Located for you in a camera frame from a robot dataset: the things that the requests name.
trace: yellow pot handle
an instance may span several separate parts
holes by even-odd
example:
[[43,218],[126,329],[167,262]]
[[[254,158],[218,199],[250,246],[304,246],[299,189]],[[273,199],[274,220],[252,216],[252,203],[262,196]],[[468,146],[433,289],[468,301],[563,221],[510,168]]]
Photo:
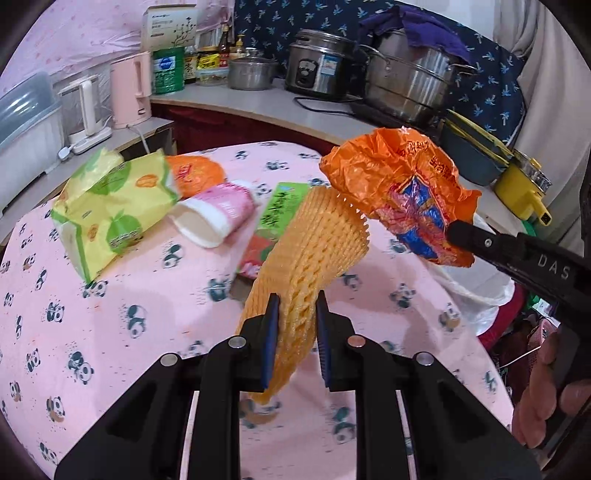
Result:
[[530,190],[528,194],[530,205],[534,208],[535,214],[538,216],[538,220],[544,226],[548,226],[552,223],[552,216],[550,212],[546,208],[546,206],[542,203],[542,198],[538,192]]

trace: purple cloth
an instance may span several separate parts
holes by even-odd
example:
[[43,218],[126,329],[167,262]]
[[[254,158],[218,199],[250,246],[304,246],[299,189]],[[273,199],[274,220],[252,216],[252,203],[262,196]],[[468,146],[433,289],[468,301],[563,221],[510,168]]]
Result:
[[395,6],[359,22],[359,43],[367,35],[383,35],[404,28],[410,47],[431,47],[470,64],[470,53],[460,37],[437,18],[417,8]]

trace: navy patterned fabric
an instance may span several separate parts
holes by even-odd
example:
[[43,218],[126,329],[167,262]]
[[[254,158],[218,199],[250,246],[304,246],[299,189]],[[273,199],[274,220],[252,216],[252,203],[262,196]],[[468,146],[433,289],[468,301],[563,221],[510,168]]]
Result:
[[[290,43],[302,28],[324,30],[356,40],[358,22],[402,2],[385,0],[237,0],[236,32],[246,45],[275,58],[285,72]],[[449,18],[432,13],[467,45],[478,74],[458,76],[449,90],[448,108],[508,143],[525,115],[517,77],[525,61],[497,43]]]

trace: yellow green snack bag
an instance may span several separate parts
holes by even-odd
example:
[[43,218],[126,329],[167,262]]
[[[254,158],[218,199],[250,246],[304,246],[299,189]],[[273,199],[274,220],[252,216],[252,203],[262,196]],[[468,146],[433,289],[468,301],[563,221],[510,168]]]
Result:
[[87,283],[178,201],[162,150],[97,177],[114,161],[113,153],[101,152],[84,176],[76,171],[51,210],[70,262]]

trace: white paper cup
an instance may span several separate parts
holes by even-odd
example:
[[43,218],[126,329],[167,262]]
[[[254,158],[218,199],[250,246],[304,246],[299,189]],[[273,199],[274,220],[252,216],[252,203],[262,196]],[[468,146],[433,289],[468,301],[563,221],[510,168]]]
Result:
[[193,243],[215,248],[252,215],[255,199],[252,184],[228,181],[178,202],[168,215]]

